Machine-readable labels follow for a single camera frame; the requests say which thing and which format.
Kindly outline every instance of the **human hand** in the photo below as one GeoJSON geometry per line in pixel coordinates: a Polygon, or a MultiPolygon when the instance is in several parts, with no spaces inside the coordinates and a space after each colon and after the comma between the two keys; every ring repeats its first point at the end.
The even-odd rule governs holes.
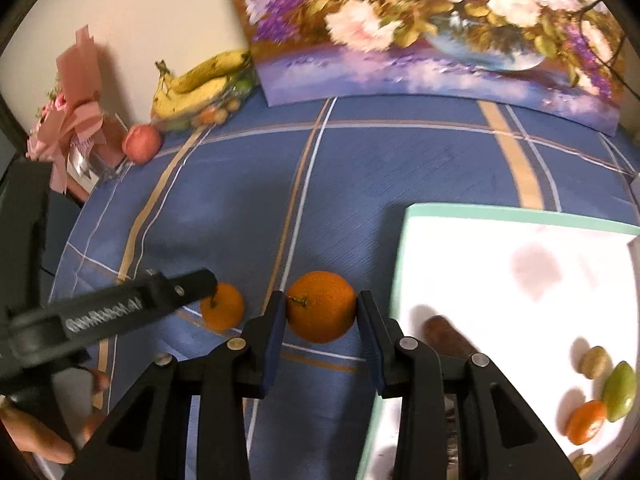
{"type": "MultiPolygon", "coordinates": [[[[98,370],[87,370],[94,376],[94,394],[110,384],[109,378],[98,370]]],[[[88,441],[104,420],[104,415],[95,410],[82,426],[82,437],[88,441]]],[[[21,412],[10,404],[0,408],[0,420],[20,451],[37,453],[41,457],[59,464],[71,463],[76,454],[71,444],[50,430],[39,420],[21,412]]]]}

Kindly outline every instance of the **painting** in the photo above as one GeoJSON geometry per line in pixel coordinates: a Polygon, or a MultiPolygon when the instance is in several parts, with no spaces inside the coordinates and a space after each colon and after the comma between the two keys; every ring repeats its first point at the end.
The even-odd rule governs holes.
{"type": "Polygon", "coordinates": [[[600,0],[234,0],[270,105],[436,94],[618,124],[622,30],[600,0]]]}

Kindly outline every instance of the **white wall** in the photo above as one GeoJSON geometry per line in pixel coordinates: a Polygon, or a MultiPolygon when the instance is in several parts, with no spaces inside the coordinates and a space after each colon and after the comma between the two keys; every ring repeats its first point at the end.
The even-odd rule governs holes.
{"type": "Polygon", "coordinates": [[[182,73],[246,45],[231,0],[39,0],[0,57],[0,91],[28,131],[56,76],[56,57],[89,25],[100,56],[105,108],[146,122],[156,60],[182,73]]]}

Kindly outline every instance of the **white tray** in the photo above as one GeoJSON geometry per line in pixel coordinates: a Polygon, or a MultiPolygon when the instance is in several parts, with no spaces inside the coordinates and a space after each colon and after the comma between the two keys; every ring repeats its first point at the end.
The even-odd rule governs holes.
{"type": "MultiPolygon", "coordinates": [[[[590,346],[604,346],[614,365],[638,363],[628,248],[638,235],[636,226],[556,212],[415,204],[405,215],[390,316],[417,337],[430,316],[446,316],[496,363],[570,458],[594,456],[587,478],[595,479],[628,439],[637,403],[584,446],[562,432],[570,413],[602,389],[604,377],[590,381],[575,371],[590,346]]],[[[388,479],[400,404],[376,398],[358,480],[388,479]]]]}

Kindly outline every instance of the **banana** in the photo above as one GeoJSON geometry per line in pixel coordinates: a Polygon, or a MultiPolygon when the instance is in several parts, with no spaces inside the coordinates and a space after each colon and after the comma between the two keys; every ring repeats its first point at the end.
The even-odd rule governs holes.
{"type": "Polygon", "coordinates": [[[227,50],[207,59],[180,77],[171,77],[166,83],[178,94],[186,94],[210,79],[231,75],[244,68],[250,60],[246,50],[227,50]]]}
{"type": "Polygon", "coordinates": [[[171,119],[191,109],[199,108],[208,101],[215,99],[226,88],[228,76],[217,77],[200,85],[186,94],[178,94],[170,87],[173,76],[162,69],[164,62],[157,63],[160,70],[158,88],[154,94],[152,110],[160,119],[171,119]]]}

